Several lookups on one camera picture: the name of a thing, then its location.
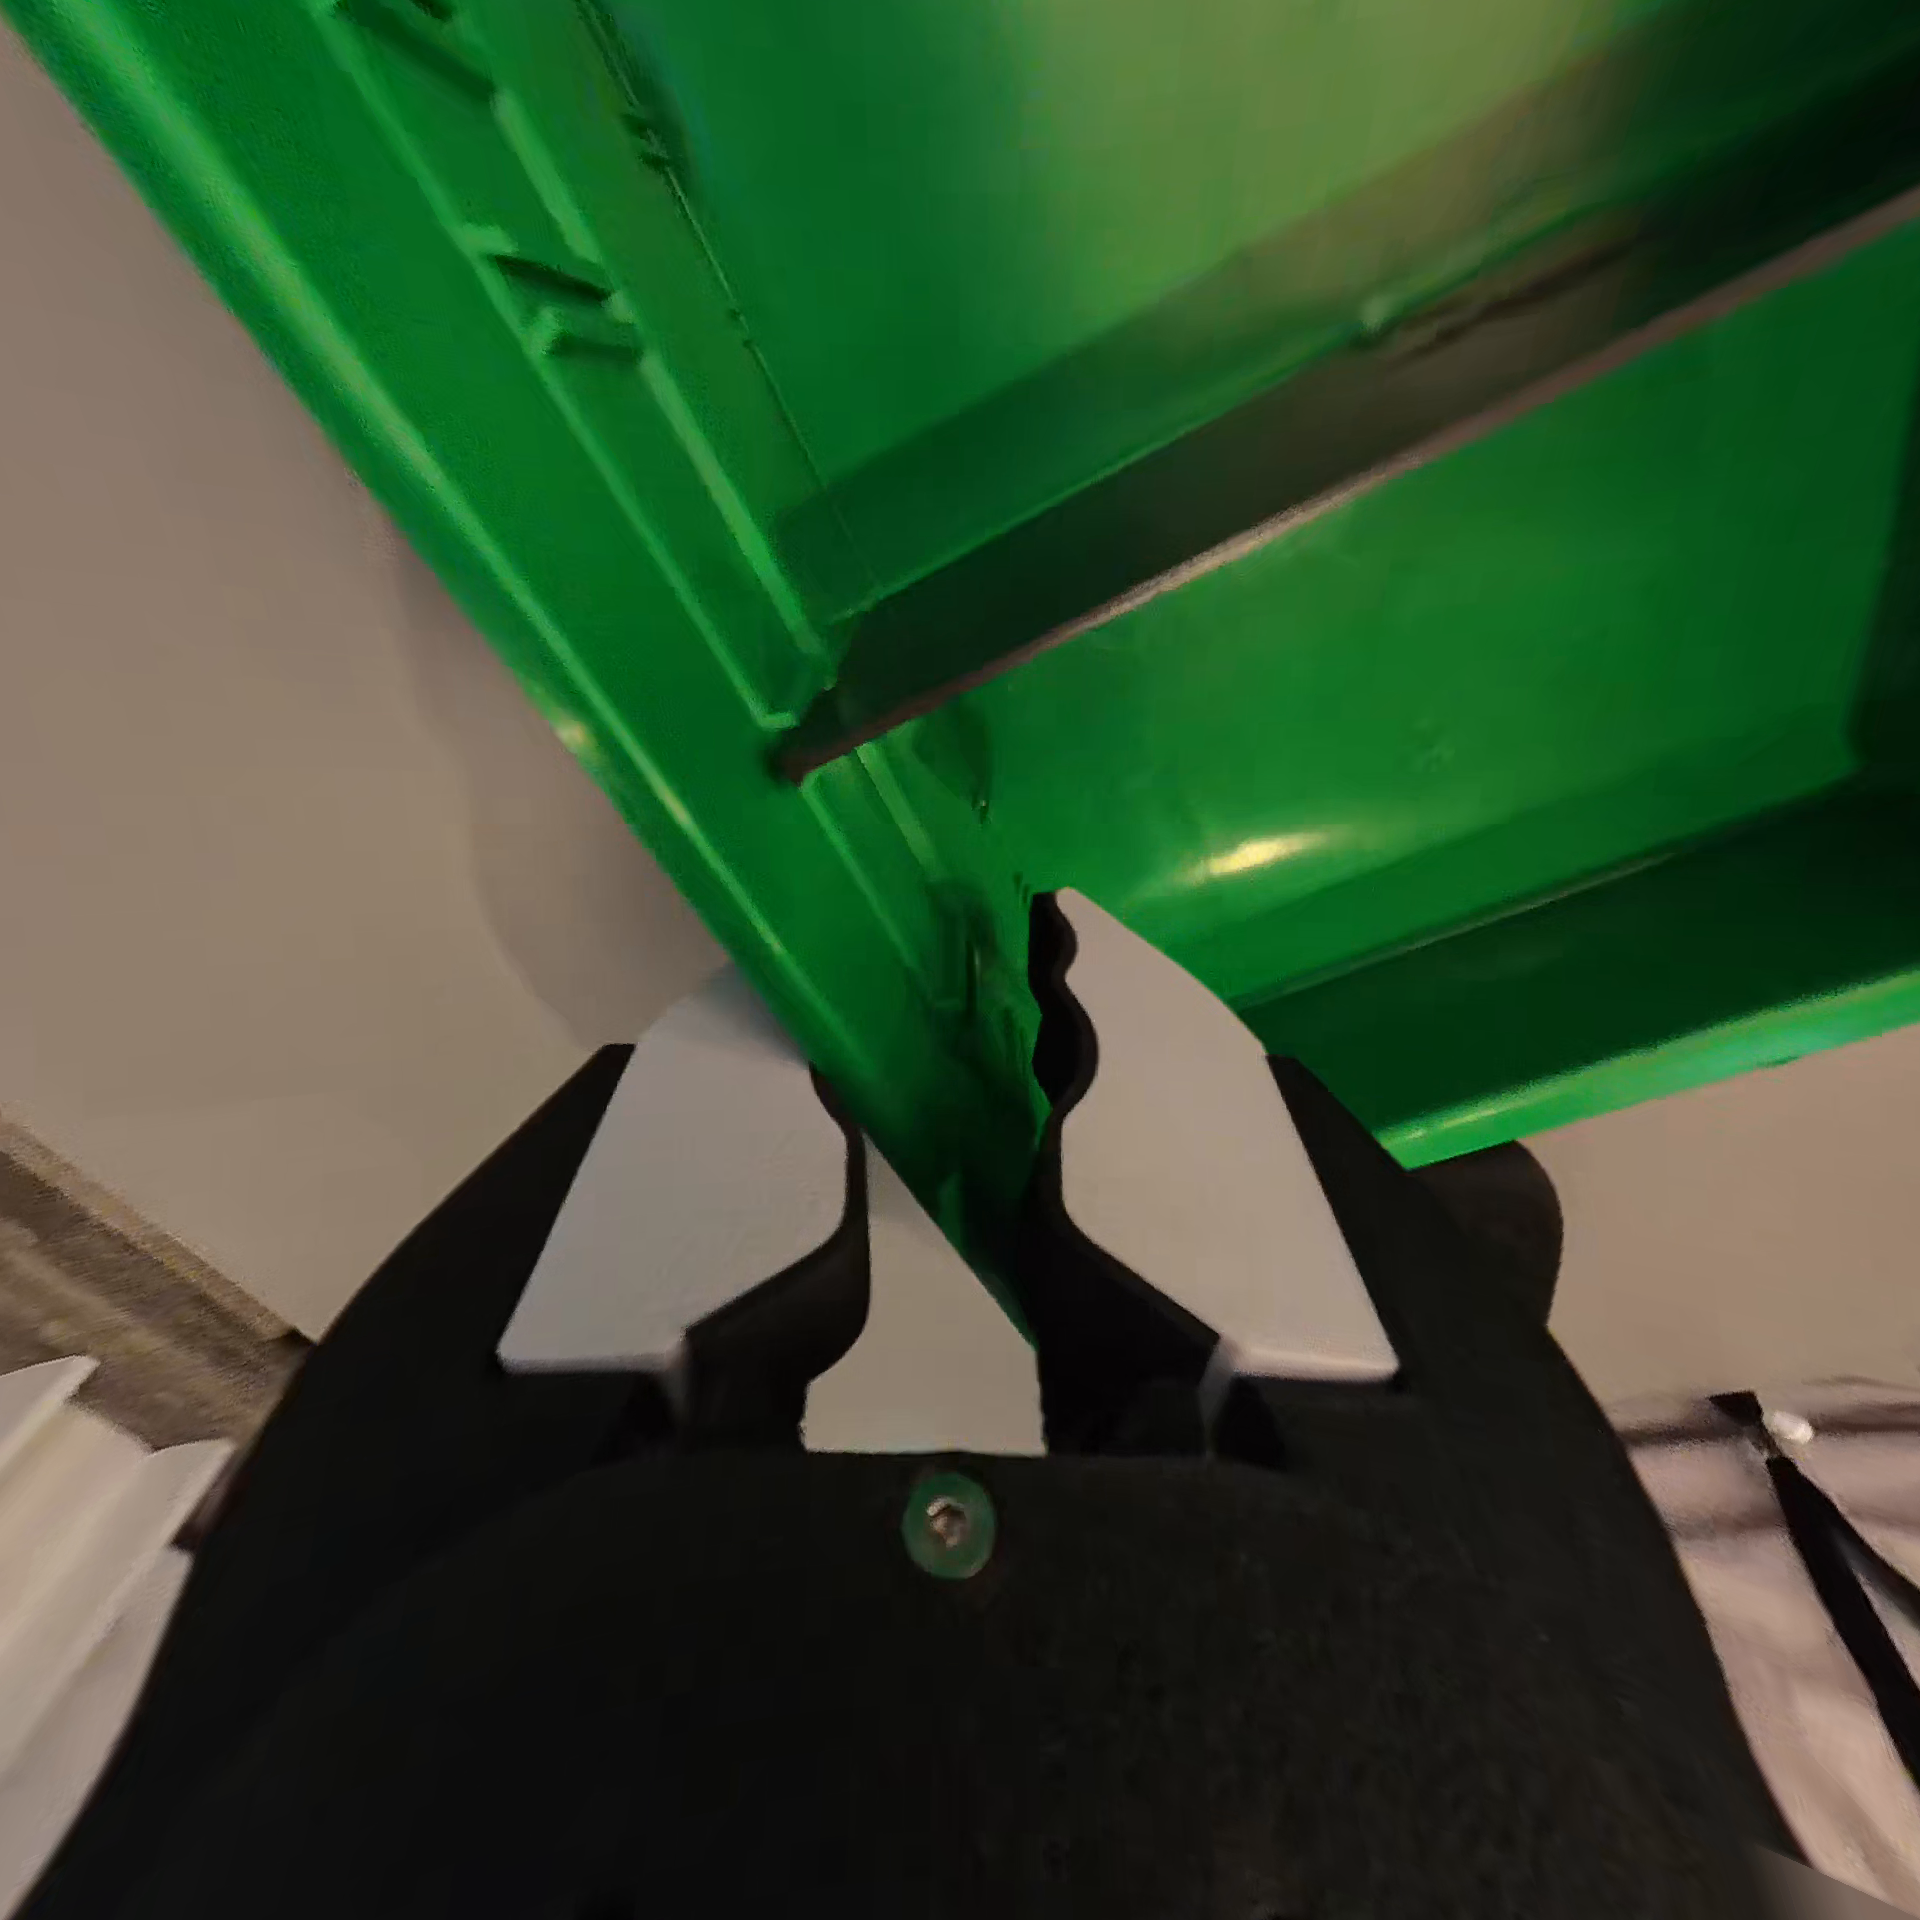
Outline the grey cloth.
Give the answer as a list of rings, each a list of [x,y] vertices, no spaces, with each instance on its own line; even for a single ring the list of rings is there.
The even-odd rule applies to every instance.
[[[1747,1388],[1612,1418],[1801,1855],[1918,1912],[1916,1388]]]

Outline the white ridged object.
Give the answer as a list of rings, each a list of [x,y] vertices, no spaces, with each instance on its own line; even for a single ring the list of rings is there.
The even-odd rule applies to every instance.
[[[223,1437],[150,1447],[81,1402],[91,1353],[3,1378],[3,1766],[108,1641],[234,1458]]]

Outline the green storage bin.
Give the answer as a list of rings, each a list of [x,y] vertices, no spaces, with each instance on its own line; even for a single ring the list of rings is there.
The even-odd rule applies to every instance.
[[[1916,1018],[1916,221],[817,769],[852,624],[1916,4],[4,4],[864,1118],[1080,889],[1426,1160]]]

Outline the black bin divider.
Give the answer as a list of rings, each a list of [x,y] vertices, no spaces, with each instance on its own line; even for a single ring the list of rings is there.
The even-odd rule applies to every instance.
[[[1230,568],[1916,221],[1916,47],[1570,237],[1370,324],[852,624],[768,749],[800,784],[1015,668]]]

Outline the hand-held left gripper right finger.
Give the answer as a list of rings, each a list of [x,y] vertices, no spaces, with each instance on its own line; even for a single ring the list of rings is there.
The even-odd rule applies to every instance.
[[[1252,1028],[1110,906],[1030,904],[1025,1320],[1050,1450],[1286,1450],[1402,1359]]]

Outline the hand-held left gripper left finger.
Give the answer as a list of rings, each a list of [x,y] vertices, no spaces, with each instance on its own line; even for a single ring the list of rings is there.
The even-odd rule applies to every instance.
[[[810,1381],[872,1298],[870,1148],[740,975],[715,975],[636,1040],[496,1343],[515,1375],[636,1374],[679,1417],[729,1369],[775,1359],[750,1302],[823,1269]]]

